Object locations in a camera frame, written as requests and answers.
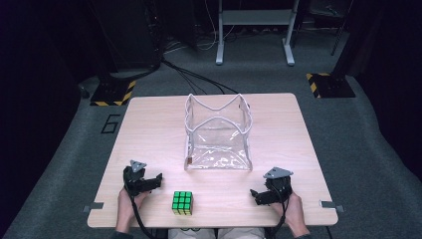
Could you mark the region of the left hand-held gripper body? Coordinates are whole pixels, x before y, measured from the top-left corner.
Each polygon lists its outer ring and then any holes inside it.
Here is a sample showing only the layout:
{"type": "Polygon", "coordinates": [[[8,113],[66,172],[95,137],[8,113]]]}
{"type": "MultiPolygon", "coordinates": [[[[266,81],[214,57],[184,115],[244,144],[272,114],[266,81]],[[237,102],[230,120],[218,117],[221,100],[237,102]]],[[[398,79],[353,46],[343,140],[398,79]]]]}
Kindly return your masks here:
{"type": "Polygon", "coordinates": [[[140,192],[153,189],[153,181],[143,178],[145,167],[145,163],[132,160],[123,170],[124,188],[130,196],[137,196],[140,192]]]}

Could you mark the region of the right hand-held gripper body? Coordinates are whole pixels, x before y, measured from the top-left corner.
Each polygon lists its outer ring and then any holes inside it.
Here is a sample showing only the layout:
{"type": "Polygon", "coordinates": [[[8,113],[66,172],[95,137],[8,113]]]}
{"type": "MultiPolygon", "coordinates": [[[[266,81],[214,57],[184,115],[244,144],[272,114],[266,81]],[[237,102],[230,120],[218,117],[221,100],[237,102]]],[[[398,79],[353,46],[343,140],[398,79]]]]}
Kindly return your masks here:
{"type": "Polygon", "coordinates": [[[265,186],[267,187],[266,204],[280,202],[284,203],[292,194],[291,176],[294,173],[290,170],[274,166],[264,174],[265,186]]]}

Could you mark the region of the green-faced puzzle cube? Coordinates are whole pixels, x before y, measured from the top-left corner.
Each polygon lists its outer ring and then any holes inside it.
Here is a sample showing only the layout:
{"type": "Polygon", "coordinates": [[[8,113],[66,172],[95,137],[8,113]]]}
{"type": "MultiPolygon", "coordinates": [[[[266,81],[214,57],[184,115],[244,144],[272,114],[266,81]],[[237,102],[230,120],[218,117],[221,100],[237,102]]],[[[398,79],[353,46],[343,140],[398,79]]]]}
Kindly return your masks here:
{"type": "Polygon", "coordinates": [[[175,215],[191,215],[193,211],[193,193],[191,191],[175,191],[171,209],[175,215]]]}

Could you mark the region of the clear plastic bag white trim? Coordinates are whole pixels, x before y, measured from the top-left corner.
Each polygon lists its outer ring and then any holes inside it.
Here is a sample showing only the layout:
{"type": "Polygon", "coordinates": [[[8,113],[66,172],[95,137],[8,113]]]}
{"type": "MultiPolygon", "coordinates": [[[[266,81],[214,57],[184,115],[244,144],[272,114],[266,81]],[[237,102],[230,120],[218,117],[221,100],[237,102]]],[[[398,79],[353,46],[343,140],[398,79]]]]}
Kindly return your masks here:
{"type": "Polygon", "coordinates": [[[185,102],[184,169],[252,170],[252,125],[250,106],[241,94],[219,107],[189,95],[185,102]]]}

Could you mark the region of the person's right hand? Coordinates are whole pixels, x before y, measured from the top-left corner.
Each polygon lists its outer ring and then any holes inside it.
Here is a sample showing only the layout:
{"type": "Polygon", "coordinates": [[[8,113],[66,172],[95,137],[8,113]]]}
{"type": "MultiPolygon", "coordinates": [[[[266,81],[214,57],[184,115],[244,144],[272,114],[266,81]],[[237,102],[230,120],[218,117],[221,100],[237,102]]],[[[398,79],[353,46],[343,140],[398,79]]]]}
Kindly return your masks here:
{"type": "Polygon", "coordinates": [[[290,195],[289,200],[285,203],[272,203],[271,207],[281,216],[285,217],[287,225],[289,223],[304,223],[304,212],[302,199],[294,192],[290,195]]]}

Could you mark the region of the person's left hand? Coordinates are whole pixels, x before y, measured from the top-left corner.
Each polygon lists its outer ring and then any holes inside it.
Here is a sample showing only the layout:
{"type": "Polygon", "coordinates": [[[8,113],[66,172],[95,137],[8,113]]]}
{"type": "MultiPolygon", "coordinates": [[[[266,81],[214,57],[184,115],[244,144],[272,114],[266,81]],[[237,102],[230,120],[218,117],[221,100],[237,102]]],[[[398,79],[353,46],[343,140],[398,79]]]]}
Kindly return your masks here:
{"type": "Polygon", "coordinates": [[[134,198],[131,198],[127,191],[123,188],[117,198],[118,209],[117,217],[118,218],[131,218],[134,216],[133,204],[135,204],[136,209],[139,210],[142,204],[142,201],[150,194],[149,191],[141,192],[134,198]]]}

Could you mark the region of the person's light trousers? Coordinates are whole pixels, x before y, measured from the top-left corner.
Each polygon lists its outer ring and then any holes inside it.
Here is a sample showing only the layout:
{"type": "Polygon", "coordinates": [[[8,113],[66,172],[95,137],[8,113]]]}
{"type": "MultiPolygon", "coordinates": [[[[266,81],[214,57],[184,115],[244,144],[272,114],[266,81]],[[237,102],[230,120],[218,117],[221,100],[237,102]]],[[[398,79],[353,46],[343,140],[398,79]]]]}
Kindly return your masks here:
{"type": "Polygon", "coordinates": [[[168,239],[265,239],[263,228],[169,229],[168,239]]]}

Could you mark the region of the grey table edge clip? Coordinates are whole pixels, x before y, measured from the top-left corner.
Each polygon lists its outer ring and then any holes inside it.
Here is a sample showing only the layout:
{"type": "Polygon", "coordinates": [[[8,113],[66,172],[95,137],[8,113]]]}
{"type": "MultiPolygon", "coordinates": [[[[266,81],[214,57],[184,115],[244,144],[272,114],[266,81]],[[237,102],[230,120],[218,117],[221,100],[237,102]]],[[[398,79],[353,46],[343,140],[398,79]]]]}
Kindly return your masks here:
{"type": "Polygon", "coordinates": [[[84,213],[89,213],[93,209],[103,209],[104,203],[103,202],[92,202],[89,205],[85,205],[83,208],[84,213]]]}
{"type": "Polygon", "coordinates": [[[319,205],[322,208],[334,209],[336,212],[340,212],[340,213],[345,211],[343,205],[336,204],[335,202],[332,202],[332,201],[320,200],[319,205]]]}

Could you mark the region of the black base plate hazard tape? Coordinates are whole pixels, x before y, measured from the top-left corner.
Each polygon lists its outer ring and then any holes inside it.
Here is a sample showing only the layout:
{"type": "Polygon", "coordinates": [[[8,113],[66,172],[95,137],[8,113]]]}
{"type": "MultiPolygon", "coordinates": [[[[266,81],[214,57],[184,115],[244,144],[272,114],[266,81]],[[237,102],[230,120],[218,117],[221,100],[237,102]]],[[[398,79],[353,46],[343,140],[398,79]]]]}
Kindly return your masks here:
{"type": "Polygon", "coordinates": [[[91,97],[91,106],[124,106],[135,84],[136,81],[100,83],[91,97]]]}
{"type": "Polygon", "coordinates": [[[355,93],[345,78],[336,79],[330,74],[307,74],[314,97],[317,99],[354,98],[355,93]]]}

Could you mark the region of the black stand post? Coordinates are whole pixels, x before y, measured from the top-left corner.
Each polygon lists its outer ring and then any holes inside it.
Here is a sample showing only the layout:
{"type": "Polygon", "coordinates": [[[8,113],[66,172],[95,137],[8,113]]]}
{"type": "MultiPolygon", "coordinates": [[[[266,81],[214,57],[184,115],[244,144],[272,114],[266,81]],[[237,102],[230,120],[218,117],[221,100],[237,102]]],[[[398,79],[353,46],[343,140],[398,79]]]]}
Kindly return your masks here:
{"type": "Polygon", "coordinates": [[[351,6],[347,21],[349,22],[349,37],[337,60],[331,76],[334,79],[343,79],[352,66],[357,55],[359,46],[363,41],[365,20],[366,20],[366,0],[354,0],[351,6]]]}

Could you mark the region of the white metal stand frame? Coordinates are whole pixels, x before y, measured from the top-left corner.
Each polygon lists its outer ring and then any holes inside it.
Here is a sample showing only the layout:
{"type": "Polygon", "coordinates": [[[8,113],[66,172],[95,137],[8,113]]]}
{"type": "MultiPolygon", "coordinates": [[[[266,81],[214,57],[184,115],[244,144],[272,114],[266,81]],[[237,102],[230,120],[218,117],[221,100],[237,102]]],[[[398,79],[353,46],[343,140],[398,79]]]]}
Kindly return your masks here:
{"type": "Polygon", "coordinates": [[[298,13],[300,0],[294,0],[291,9],[281,10],[224,10],[223,0],[218,5],[218,49],[215,63],[223,64],[224,59],[224,33],[225,26],[287,26],[287,35],[282,39],[282,44],[288,66],[295,64],[292,52],[291,39],[298,13]]]}

